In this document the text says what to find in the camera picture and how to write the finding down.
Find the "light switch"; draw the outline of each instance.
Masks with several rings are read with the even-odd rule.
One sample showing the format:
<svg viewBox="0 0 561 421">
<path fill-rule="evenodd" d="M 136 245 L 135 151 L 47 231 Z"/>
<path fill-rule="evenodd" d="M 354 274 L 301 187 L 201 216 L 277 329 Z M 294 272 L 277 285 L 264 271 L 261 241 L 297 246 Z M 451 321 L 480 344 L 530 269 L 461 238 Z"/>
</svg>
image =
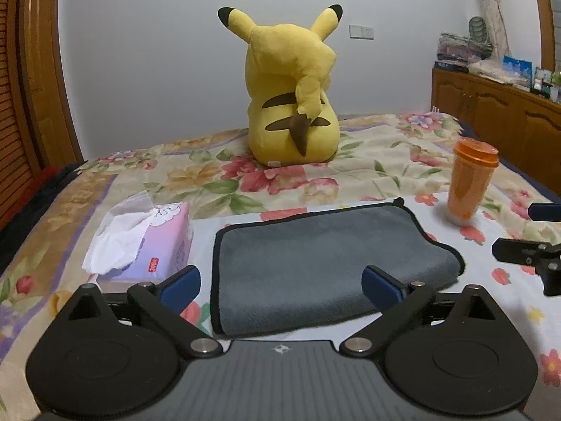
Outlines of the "light switch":
<svg viewBox="0 0 561 421">
<path fill-rule="evenodd" d="M 366 40 L 374 39 L 374 27 L 363 27 L 363 39 Z"/>
<path fill-rule="evenodd" d="M 349 36 L 350 38 L 361 39 L 363 37 L 363 26 L 349 25 Z"/>
</svg>

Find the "yellow stuffed animal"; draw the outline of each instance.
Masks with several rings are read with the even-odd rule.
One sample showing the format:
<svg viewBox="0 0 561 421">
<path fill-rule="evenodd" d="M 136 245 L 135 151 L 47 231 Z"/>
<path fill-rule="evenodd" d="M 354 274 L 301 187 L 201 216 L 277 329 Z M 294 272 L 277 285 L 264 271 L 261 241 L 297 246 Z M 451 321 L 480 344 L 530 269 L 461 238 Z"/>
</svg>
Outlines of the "yellow stuffed animal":
<svg viewBox="0 0 561 421">
<path fill-rule="evenodd" d="M 342 15 L 341 6 L 329 6 L 308 30 L 259 26 L 238 9 L 218 10 L 224 26 L 249 45 L 249 146 L 260 163 L 321 163 L 337 151 L 339 122 L 325 94 L 337 56 L 323 41 Z"/>
</svg>

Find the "metal screw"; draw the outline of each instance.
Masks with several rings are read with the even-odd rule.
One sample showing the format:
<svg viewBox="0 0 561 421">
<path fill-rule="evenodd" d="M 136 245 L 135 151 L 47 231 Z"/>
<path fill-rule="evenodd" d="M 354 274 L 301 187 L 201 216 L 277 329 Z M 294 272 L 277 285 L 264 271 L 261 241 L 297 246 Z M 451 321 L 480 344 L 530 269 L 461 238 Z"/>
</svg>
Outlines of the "metal screw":
<svg viewBox="0 0 561 421">
<path fill-rule="evenodd" d="M 191 348 L 197 353 L 212 353 L 220 344 L 214 339 L 195 339 L 191 342 Z"/>
<path fill-rule="evenodd" d="M 352 337 L 345 341 L 345 347 L 355 353 L 363 353 L 372 348 L 372 342 L 364 337 Z"/>
</svg>

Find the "plastic tumbler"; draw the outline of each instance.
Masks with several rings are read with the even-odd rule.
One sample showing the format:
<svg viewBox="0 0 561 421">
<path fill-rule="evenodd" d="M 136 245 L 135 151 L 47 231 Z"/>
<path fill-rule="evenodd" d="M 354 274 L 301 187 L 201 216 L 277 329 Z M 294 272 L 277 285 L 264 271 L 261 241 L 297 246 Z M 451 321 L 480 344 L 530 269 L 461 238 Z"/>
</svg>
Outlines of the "plastic tumbler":
<svg viewBox="0 0 561 421">
<path fill-rule="evenodd" d="M 499 165 L 499 151 L 486 142 L 461 137 L 454 153 L 448 218 L 459 226 L 466 226 L 477 212 L 493 171 Z"/>
</svg>

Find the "black circular disc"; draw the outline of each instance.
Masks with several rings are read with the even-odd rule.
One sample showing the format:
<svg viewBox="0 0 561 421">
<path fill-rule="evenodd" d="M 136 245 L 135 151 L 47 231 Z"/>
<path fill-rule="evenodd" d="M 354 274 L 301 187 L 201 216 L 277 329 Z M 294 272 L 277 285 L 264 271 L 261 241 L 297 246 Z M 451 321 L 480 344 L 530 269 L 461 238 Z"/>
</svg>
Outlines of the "black circular disc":
<svg viewBox="0 0 561 421">
<path fill-rule="evenodd" d="M 173 345 L 148 329 L 69 322 L 59 340 L 45 337 L 29 357 L 29 387 L 45 408 L 72 417 L 108 417 L 142 408 L 179 371 Z"/>
<path fill-rule="evenodd" d="M 386 350 L 389 380 L 414 402 L 449 415 L 489 416 L 520 406 L 536 382 L 535 359 L 521 337 L 501 337 L 489 323 L 402 334 Z"/>
</svg>

